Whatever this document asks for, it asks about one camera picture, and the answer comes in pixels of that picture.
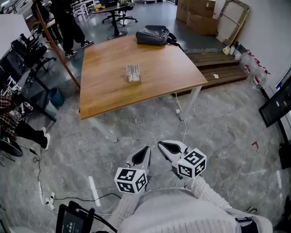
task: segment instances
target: trash bin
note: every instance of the trash bin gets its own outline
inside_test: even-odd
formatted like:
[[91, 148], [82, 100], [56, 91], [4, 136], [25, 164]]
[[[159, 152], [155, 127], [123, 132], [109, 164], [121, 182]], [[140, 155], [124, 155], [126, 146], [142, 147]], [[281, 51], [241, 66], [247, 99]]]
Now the trash bin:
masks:
[[57, 88], [52, 88], [48, 94], [48, 98], [56, 107], [64, 104], [65, 99]]
[[54, 104], [49, 99], [47, 99], [46, 101], [45, 111], [52, 117], [55, 117], [56, 114], [58, 113], [58, 110], [55, 108]]

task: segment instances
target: wooden frame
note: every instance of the wooden frame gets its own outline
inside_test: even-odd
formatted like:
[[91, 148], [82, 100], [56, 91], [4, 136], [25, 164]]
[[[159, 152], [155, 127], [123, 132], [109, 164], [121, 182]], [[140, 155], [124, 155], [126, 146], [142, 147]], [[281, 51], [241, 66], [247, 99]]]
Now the wooden frame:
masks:
[[[234, 3], [238, 4], [239, 6], [241, 6], [244, 9], [243, 12], [242, 12], [242, 14], [241, 14], [241, 16], [240, 16], [240, 18], [239, 18], [239, 20], [237, 22], [235, 20], [233, 20], [232, 18], [230, 18], [229, 16], [227, 16], [227, 15], [224, 14], [225, 13], [225, 10], [226, 10], [226, 7], [231, 2], [234, 2]], [[241, 2], [239, 0], [226, 0], [224, 6], [222, 8], [222, 11], [221, 11], [221, 13], [220, 13], [220, 15], [218, 17], [218, 20], [220, 21], [221, 20], [221, 17], [224, 16], [224, 17], [226, 17], [227, 19], [229, 19], [230, 21], [232, 21], [232, 22], [234, 22], [236, 24], [236, 27], [233, 30], [231, 36], [228, 39], [225, 39], [224, 40], [224, 43], [226, 45], [231, 46], [234, 43], [234, 41], [238, 37], [238, 35], [239, 35], [239, 33], [240, 33], [240, 31], [241, 31], [241, 29], [242, 29], [242, 27], [243, 27], [243, 25], [244, 25], [244, 23], [246, 21], [246, 18], [248, 16], [250, 10], [251, 10], [251, 7], [249, 5], [243, 3], [243, 2]]]
[[74, 81], [74, 83], [76, 84], [77, 88], [80, 90], [80, 84], [78, 83], [78, 81], [75, 79], [74, 75], [72, 74], [72, 72], [70, 71], [70, 69], [68, 68], [65, 60], [63, 59], [62, 55], [60, 54], [60, 51], [58, 50], [57, 46], [55, 45], [54, 40], [52, 39], [49, 31], [47, 30], [47, 27], [45, 25], [44, 20], [42, 19], [42, 16], [40, 14], [40, 10], [38, 9], [38, 6], [36, 5], [36, 13], [37, 13], [37, 17], [39, 19], [39, 22], [41, 23], [42, 28], [45, 31], [45, 34], [47, 36], [47, 38], [49, 39], [49, 43], [51, 48], [49, 48], [49, 50], [53, 50], [55, 51], [55, 53], [57, 54], [57, 56], [59, 57], [59, 60], [61, 61], [62, 65], [64, 66], [64, 68], [66, 69], [66, 71], [68, 72], [68, 74], [71, 76], [72, 80]]

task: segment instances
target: box on floor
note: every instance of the box on floor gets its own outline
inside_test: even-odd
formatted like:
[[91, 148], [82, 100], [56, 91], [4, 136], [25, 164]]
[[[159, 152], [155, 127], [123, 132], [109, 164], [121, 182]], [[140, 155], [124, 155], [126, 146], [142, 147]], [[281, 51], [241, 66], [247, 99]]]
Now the box on floor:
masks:
[[187, 22], [187, 8], [189, 0], [178, 0], [176, 19]]
[[187, 26], [200, 35], [215, 35], [218, 20], [212, 17], [202, 17], [188, 12]]
[[212, 17], [215, 3], [215, 0], [188, 0], [187, 11], [203, 17]]

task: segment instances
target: gray backpack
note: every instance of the gray backpack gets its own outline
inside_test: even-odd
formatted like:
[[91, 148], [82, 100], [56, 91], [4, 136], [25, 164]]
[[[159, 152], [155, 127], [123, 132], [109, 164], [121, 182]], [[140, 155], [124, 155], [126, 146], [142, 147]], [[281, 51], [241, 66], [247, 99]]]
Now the gray backpack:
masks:
[[170, 43], [182, 49], [176, 37], [165, 26], [147, 25], [136, 32], [136, 38], [138, 44], [164, 46]]

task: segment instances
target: plaid shirt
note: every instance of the plaid shirt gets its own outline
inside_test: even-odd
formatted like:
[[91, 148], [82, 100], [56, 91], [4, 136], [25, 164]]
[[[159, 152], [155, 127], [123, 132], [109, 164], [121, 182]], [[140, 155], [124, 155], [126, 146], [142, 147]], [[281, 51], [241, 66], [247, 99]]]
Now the plaid shirt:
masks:
[[[11, 97], [0, 96], [0, 111], [5, 111], [5, 109], [10, 106], [11, 102]], [[20, 121], [20, 118], [17, 118], [9, 113], [0, 114], [0, 124], [2, 125], [2, 129], [5, 131], [6, 135], [14, 141], [16, 141], [15, 129]]]

